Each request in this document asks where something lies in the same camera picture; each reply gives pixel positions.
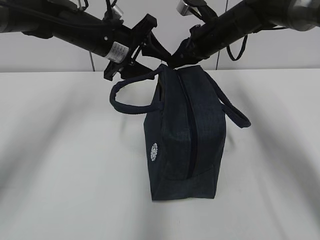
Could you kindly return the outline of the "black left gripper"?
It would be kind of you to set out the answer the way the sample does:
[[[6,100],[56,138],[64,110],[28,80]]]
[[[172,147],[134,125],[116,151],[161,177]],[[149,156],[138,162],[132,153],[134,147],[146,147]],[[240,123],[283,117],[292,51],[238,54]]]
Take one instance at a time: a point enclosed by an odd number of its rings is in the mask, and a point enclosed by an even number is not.
[[[171,54],[151,33],[156,26],[156,18],[146,14],[132,29],[122,25],[115,30],[113,36],[109,38],[112,44],[105,56],[109,64],[104,70],[104,79],[111,81],[117,73],[120,74],[122,80],[151,73],[152,69],[136,61],[141,50],[145,57],[156,59],[171,57]]]

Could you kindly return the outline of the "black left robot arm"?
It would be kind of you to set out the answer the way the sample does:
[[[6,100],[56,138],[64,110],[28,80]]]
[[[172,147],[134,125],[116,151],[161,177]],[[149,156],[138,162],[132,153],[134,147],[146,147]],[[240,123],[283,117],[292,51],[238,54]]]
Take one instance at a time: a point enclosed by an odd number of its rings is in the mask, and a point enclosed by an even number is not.
[[[106,58],[103,77],[109,81],[116,73],[128,79],[151,72],[137,62],[139,54],[164,62],[171,57],[152,32],[158,25],[152,15],[146,14],[129,28],[116,1],[106,1],[102,19],[87,13],[88,6],[88,1],[80,5],[70,0],[2,0],[0,31],[39,39],[56,37]]]

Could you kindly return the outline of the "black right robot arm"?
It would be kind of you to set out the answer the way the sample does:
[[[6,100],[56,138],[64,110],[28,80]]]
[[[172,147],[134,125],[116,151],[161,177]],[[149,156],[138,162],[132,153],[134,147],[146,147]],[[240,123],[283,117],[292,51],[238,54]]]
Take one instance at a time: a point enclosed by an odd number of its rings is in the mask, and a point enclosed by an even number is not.
[[[305,32],[320,25],[318,0],[242,0],[222,15],[204,0],[182,0],[177,11],[204,24],[190,29],[190,37],[166,62],[171,68],[197,64],[253,33],[276,28]]]

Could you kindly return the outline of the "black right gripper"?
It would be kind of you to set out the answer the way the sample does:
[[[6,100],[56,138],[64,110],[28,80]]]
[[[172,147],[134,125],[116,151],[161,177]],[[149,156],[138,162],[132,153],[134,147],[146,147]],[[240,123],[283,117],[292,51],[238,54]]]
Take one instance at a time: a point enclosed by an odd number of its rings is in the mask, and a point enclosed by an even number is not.
[[[194,65],[225,48],[225,40],[220,36],[221,29],[218,26],[204,24],[190,30],[190,36],[166,60],[170,68]]]

